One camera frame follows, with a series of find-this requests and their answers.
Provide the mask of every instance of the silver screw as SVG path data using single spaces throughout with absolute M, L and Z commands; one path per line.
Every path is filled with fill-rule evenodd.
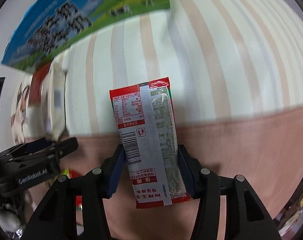
M 93 174 L 98 175 L 102 172 L 102 170 L 100 168 L 96 168 L 96 169 L 93 169 L 92 172 L 93 172 Z
M 67 179 L 67 177 L 65 176 L 65 175 L 60 175 L 59 177 L 58 177 L 58 181 L 59 182 L 63 182 L 63 181 L 65 181 Z
M 201 169 L 201 173 L 205 174 L 205 175 L 208 175 L 210 173 L 210 170 L 207 169 L 207 168 L 204 168 L 204 169 Z
M 237 175 L 236 180 L 243 182 L 245 180 L 245 177 L 243 175 Z

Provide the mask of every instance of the red and white snack package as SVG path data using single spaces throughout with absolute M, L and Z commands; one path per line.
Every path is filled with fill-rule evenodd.
M 178 168 L 169 78 L 109 91 L 136 208 L 189 201 Z

